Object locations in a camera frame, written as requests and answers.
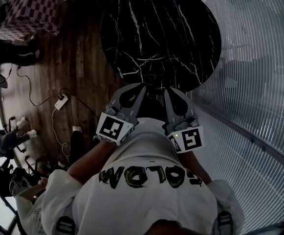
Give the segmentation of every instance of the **white cable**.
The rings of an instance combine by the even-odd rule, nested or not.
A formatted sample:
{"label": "white cable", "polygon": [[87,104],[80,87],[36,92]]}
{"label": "white cable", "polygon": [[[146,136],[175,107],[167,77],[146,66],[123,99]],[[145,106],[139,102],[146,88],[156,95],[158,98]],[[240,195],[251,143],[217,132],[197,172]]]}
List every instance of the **white cable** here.
{"label": "white cable", "polygon": [[57,140],[58,144],[60,144],[60,145],[62,146],[62,153],[65,155],[67,161],[69,162],[69,157],[70,157],[70,155],[66,155],[66,154],[64,153],[64,147],[68,147],[68,144],[67,144],[67,143],[60,143],[60,142],[59,142],[58,137],[57,137],[57,134],[56,134],[56,131],[55,131],[55,129],[54,129],[54,118],[53,118],[53,116],[54,116],[54,113],[55,113],[56,110],[57,110],[57,109],[55,108],[54,111],[53,111],[53,113],[52,113],[53,131],[54,131],[54,133],[55,133],[56,140]]}

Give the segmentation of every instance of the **glass wall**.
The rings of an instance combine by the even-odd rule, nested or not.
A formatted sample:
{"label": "glass wall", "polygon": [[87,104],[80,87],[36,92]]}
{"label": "glass wall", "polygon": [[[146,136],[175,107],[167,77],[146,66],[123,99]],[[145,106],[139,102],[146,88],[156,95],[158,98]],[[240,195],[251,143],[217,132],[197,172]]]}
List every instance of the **glass wall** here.
{"label": "glass wall", "polygon": [[193,99],[284,155],[284,0],[203,0],[221,31],[214,74]]}
{"label": "glass wall", "polygon": [[242,234],[284,220],[284,166],[232,128],[197,109],[205,147],[195,153],[213,180],[226,179],[245,214]]}
{"label": "glass wall", "polygon": [[[284,156],[284,0],[203,0],[221,31],[214,74],[192,91],[212,109]],[[226,179],[245,212],[242,233],[284,220],[284,166],[232,128],[198,110],[206,147],[198,156]]]}

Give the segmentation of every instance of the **black marble tabletop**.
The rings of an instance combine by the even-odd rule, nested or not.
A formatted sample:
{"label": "black marble tabletop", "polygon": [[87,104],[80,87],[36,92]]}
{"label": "black marble tabletop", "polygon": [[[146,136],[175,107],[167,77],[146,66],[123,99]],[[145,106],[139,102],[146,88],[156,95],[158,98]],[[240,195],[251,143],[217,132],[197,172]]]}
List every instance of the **black marble tabletop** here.
{"label": "black marble tabletop", "polygon": [[221,36],[201,0],[115,0],[101,27],[102,48],[127,82],[160,94],[167,86],[188,92],[213,73]]}

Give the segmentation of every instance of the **white power strip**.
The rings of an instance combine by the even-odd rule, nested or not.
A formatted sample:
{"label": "white power strip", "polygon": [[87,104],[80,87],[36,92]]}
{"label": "white power strip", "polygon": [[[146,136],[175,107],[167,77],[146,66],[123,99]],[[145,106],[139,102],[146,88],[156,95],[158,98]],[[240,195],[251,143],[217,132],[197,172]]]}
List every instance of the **white power strip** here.
{"label": "white power strip", "polygon": [[67,103],[67,101],[69,99],[66,94],[64,94],[63,96],[64,96],[64,98],[62,100],[58,100],[57,103],[55,103],[55,107],[58,111],[64,106],[64,104]]}

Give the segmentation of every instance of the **floor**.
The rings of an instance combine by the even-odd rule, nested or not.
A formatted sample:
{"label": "floor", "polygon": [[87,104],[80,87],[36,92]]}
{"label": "floor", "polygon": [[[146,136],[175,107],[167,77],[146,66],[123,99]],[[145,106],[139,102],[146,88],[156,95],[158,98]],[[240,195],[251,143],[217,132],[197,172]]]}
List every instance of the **floor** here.
{"label": "floor", "polygon": [[[45,161],[67,164],[62,152],[62,146],[57,143],[52,129],[52,112],[58,100],[56,95],[63,87],[69,88],[97,116],[104,111],[110,97],[125,82],[108,64],[101,49],[100,24],[104,9],[112,0],[99,0],[99,8],[89,10],[82,4],[61,2],[57,9],[57,23],[61,25],[59,35],[47,33],[37,35],[41,49],[39,62],[30,67],[19,70],[20,75],[27,75],[32,81],[31,100],[35,104],[41,103],[49,96],[50,100],[35,107],[29,101],[28,79],[18,77],[17,67],[8,79],[8,89],[1,89],[1,99],[5,122],[11,116],[19,120],[25,116],[30,125],[28,129],[36,129],[40,136],[25,144],[31,161],[42,157]],[[1,67],[5,77],[11,64]],[[83,130],[84,149],[89,146],[95,134],[97,120],[74,96],[70,95],[68,103],[54,113],[54,128],[61,143],[69,143],[72,126],[79,125]],[[24,154],[17,152],[22,161]]]}

